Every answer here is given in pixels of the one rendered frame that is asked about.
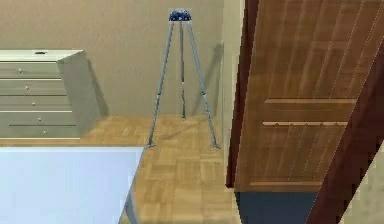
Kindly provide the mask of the pale blue bed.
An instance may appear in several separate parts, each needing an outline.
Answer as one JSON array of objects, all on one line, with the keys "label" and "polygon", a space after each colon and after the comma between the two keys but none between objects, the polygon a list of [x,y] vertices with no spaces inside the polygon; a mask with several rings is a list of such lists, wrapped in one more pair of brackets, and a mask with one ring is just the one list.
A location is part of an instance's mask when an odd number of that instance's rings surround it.
[{"label": "pale blue bed", "polygon": [[0,147],[0,224],[140,224],[141,147]]}]

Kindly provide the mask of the grey tripod with blue head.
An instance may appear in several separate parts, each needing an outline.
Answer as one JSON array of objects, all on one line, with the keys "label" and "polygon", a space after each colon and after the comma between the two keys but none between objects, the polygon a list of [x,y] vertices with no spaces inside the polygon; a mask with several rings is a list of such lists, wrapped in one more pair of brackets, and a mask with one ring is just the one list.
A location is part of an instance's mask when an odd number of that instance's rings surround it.
[{"label": "grey tripod with blue head", "polygon": [[149,132],[149,136],[148,136],[148,140],[147,140],[145,148],[150,148],[150,147],[155,146],[155,143],[153,141],[154,130],[156,127],[156,121],[157,121],[157,116],[158,116],[158,112],[159,112],[160,99],[161,99],[161,95],[162,95],[163,83],[164,83],[164,79],[165,79],[165,73],[166,73],[169,51],[170,51],[170,46],[171,46],[171,41],[172,41],[172,36],[173,36],[173,29],[174,29],[175,24],[179,25],[180,71],[181,71],[181,87],[182,87],[182,90],[181,90],[182,120],[183,121],[186,120],[185,69],[184,69],[184,29],[183,29],[183,25],[186,25],[188,35],[189,35],[190,45],[191,45],[191,49],[192,49],[192,55],[193,55],[193,59],[194,59],[194,63],[195,63],[195,68],[196,68],[197,76],[198,76],[198,80],[199,80],[200,92],[201,92],[201,96],[202,96],[202,99],[204,102],[205,113],[207,116],[209,130],[210,130],[210,134],[211,134],[211,146],[213,148],[220,148],[220,145],[218,144],[216,133],[214,130],[214,125],[213,125],[212,115],[211,115],[211,107],[210,107],[210,104],[208,102],[208,97],[207,97],[206,87],[205,87],[205,83],[204,83],[203,73],[201,70],[199,55],[198,55],[198,51],[197,51],[197,47],[196,47],[196,43],[195,43],[193,26],[192,26],[192,16],[191,16],[191,13],[186,9],[179,9],[179,10],[172,9],[170,14],[169,14],[169,17],[168,17],[168,32],[167,32],[166,46],[165,46],[164,56],[163,56],[163,60],[162,60],[158,89],[156,91],[154,114],[152,117],[150,132]]}]

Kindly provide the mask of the brown wooden room door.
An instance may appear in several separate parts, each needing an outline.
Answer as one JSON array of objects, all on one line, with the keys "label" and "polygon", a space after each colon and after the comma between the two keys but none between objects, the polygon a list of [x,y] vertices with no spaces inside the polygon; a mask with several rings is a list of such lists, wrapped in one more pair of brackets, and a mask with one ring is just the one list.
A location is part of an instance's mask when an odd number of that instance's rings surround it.
[{"label": "brown wooden room door", "polygon": [[384,0],[260,0],[234,187],[316,191],[384,39]]}]

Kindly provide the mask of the grey-green chest of drawers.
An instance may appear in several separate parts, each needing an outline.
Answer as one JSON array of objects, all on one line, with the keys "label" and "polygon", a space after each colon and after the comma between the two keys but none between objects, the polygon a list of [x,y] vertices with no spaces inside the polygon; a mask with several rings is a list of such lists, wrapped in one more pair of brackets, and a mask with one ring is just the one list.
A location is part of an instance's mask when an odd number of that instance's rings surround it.
[{"label": "grey-green chest of drawers", "polygon": [[83,50],[0,50],[0,139],[79,139],[101,118]]}]

